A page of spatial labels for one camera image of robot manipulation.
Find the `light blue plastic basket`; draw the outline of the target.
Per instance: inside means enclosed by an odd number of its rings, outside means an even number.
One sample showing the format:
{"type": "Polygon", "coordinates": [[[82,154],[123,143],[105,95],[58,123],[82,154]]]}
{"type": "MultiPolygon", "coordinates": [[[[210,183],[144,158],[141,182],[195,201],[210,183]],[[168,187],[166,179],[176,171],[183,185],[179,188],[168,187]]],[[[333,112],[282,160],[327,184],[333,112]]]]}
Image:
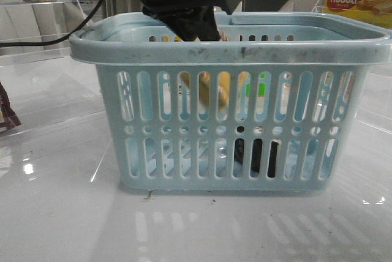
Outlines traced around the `light blue plastic basket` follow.
{"type": "Polygon", "coordinates": [[[224,42],[183,42],[157,20],[124,13],[71,35],[96,66],[123,184],[146,190],[322,189],[335,172],[371,67],[391,62],[391,31],[325,13],[218,13],[224,42]],[[227,110],[187,107],[181,72],[248,72],[227,110]],[[235,141],[244,140],[234,176],[235,141]],[[252,144],[263,141],[251,175],[252,144]],[[276,177],[267,176],[278,141],[276,177]]]}

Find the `red peanut snack packet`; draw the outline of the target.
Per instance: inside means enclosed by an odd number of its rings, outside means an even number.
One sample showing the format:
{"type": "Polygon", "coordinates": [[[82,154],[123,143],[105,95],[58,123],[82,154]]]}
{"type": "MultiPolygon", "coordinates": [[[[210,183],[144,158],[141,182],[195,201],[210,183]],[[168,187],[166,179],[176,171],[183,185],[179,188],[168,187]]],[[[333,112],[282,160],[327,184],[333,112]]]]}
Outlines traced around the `red peanut snack packet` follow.
{"type": "Polygon", "coordinates": [[[1,88],[1,133],[21,125],[21,122],[10,106],[9,97],[3,85],[1,88]]]}

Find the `packaged bread slice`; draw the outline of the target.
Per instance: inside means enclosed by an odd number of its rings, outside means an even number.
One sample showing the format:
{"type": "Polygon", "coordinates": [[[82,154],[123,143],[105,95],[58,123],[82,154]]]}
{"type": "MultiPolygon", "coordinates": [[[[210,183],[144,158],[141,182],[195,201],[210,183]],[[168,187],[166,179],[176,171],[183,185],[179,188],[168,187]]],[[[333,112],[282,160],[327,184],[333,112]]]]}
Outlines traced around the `packaged bread slice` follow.
{"type": "Polygon", "coordinates": [[[216,102],[217,111],[223,112],[228,109],[231,103],[239,102],[243,96],[243,88],[249,78],[249,73],[241,72],[238,75],[235,95],[230,95],[230,83],[233,78],[228,72],[221,72],[217,76],[217,86],[214,89],[211,87],[211,74],[209,72],[181,72],[178,77],[186,93],[184,96],[186,98],[190,97],[190,102],[187,101],[187,107],[191,107],[195,103],[195,111],[202,111],[203,113],[209,110],[211,103],[216,102]]]}

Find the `clear acrylic display shelf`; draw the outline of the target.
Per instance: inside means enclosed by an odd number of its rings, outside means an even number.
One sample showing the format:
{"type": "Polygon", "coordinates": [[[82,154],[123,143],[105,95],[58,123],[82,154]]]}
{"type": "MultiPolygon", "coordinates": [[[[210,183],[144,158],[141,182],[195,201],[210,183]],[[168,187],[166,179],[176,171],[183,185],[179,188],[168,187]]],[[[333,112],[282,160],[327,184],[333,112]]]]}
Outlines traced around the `clear acrylic display shelf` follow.
{"type": "Polygon", "coordinates": [[[79,0],[1,0],[1,67],[6,66],[8,56],[21,58],[27,53],[43,54],[63,47],[68,33],[86,24],[99,6],[97,2],[86,15],[79,0]]]}

